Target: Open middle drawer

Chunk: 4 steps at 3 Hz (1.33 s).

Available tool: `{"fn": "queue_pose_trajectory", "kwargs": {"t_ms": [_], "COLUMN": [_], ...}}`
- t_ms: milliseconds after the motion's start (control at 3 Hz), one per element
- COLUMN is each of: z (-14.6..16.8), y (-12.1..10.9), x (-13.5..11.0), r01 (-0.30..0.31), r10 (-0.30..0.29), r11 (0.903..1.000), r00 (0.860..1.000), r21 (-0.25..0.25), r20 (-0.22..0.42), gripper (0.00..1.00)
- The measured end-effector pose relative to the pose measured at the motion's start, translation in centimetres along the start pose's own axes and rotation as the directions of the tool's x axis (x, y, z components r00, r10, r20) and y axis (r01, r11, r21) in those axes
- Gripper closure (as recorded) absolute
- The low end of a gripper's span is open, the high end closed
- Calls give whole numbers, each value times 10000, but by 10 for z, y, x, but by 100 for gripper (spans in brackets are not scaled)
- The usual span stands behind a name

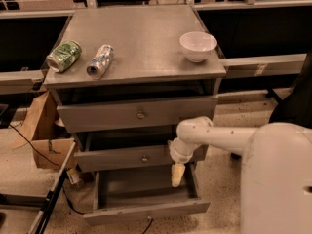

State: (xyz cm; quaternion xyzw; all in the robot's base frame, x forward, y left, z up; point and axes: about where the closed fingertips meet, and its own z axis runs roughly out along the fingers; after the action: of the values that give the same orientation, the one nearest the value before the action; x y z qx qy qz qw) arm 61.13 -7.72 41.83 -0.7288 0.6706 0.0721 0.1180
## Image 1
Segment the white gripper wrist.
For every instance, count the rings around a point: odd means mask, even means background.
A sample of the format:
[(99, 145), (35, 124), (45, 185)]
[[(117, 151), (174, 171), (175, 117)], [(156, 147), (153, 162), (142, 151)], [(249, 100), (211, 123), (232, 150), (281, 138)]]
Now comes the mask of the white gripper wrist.
[(187, 143), (180, 138), (168, 141), (169, 152), (175, 164), (172, 164), (172, 187), (179, 187), (185, 171), (185, 165), (193, 157), (197, 145)]

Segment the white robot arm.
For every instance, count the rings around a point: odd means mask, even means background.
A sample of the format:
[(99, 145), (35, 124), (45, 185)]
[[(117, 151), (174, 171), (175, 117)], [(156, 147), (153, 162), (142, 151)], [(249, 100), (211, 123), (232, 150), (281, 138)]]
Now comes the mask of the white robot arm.
[(207, 117), (180, 122), (169, 142), (172, 186), (202, 145), (242, 157), (241, 234), (312, 234), (312, 132), (290, 123), (215, 127)]

